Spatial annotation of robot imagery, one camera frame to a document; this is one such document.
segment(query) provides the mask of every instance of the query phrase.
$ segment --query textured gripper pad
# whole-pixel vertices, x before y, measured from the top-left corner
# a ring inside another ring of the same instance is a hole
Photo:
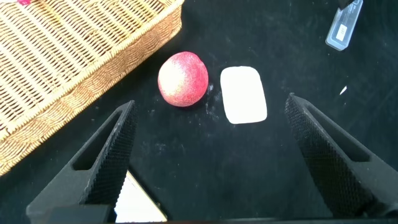
[[[115,206],[126,176],[136,129],[133,104],[127,105],[104,146],[95,177],[85,190],[82,204]]]
[[[290,127],[308,169],[325,203],[336,217],[363,214],[373,200],[372,194],[356,178],[347,156],[320,126],[312,113],[331,120],[308,101],[290,94],[285,104]]]

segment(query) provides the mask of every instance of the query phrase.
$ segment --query black cloth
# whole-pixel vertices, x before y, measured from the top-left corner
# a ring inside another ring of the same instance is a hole
[[[186,0],[182,30],[0,178],[0,223],[27,223],[25,207],[120,105],[136,100],[134,175],[171,220],[330,217],[284,115],[305,98],[398,169],[398,2],[365,1],[349,47],[325,44],[334,0]],[[189,108],[168,105],[160,66],[181,51],[205,63],[213,87]],[[260,73],[268,117],[226,119],[220,73]]]

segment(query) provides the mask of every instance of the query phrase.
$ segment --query wicker basket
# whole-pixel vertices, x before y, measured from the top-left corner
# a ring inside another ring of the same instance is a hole
[[[0,175],[170,40],[182,3],[0,3]]]

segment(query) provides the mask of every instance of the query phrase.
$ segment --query white sponge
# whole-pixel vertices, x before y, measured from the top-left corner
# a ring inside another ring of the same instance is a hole
[[[226,117],[233,124],[264,121],[267,104],[260,74],[252,67],[229,67],[221,72]]]

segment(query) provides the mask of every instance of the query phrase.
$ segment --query red apple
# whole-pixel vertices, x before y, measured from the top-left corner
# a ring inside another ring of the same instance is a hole
[[[206,93],[209,76],[205,64],[191,52],[171,56],[160,68],[157,84],[164,100],[190,106]]]

